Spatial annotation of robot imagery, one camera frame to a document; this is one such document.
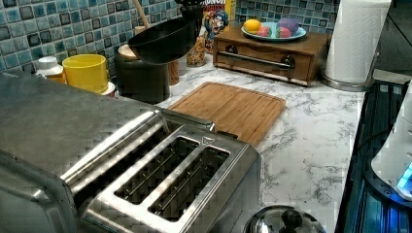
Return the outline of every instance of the orange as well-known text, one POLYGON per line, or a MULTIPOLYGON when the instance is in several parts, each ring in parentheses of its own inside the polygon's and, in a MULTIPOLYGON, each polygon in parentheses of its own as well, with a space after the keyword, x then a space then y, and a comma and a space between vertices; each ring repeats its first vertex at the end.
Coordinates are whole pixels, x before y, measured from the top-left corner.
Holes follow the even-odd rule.
POLYGON ((258 30, 261 27, 261 24, 256 19, 248 19, 243 23, 245 30, 251 34, 257 34, 258 30))

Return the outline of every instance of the marble countertop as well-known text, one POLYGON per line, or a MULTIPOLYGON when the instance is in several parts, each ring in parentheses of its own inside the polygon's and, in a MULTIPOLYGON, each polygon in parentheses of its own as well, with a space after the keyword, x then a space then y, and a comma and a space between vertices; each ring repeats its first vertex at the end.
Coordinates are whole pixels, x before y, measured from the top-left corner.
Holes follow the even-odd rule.
POLYGON ((157 104, 167 108, 205 82, 240 86, 286 100, 286 108, 257 146, 262 156, 260 204, 291 205, 334 232, 351 160, 364 93, 282 83, 206 65, 187 68, 157 104))

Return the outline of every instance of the blue light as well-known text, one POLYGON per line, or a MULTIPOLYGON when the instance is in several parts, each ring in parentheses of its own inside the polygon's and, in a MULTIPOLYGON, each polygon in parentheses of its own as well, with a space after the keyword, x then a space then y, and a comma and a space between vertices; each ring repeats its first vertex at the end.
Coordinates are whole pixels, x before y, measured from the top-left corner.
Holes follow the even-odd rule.
POLYGON ((401 179, 399 180, 399 182, 397 183, 397 187, 399 187, 399 188, 404 188, 407 182, 408 182, 407 179, 401 178, 401 179))
POLYGON ((412 176, 412 169, 406 169, 405 173, 403 173, 403 178, 406 180, 409 179, 412 176))

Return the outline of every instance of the wooden bread box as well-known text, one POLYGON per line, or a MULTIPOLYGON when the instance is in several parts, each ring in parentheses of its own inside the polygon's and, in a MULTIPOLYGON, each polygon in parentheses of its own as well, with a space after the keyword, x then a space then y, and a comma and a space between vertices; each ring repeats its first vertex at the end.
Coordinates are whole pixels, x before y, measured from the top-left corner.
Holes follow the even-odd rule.
POLYGON ((216 67, 246 72, 308 86, 326 63, 329 35, 306 33, 284 42, 247 38, 240 27, 215 36, 213 64, 216 67))

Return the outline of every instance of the wooden cutting board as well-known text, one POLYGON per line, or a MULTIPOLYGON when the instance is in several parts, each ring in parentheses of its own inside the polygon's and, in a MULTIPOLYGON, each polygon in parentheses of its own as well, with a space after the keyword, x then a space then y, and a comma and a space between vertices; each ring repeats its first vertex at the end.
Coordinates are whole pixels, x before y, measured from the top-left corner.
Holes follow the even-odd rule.
POLYGON ((235 134, 238 140, 257 147, 285 105, 284 99, 257 91, 204 83, 169 109, 212 120, 216 131, 235 134))

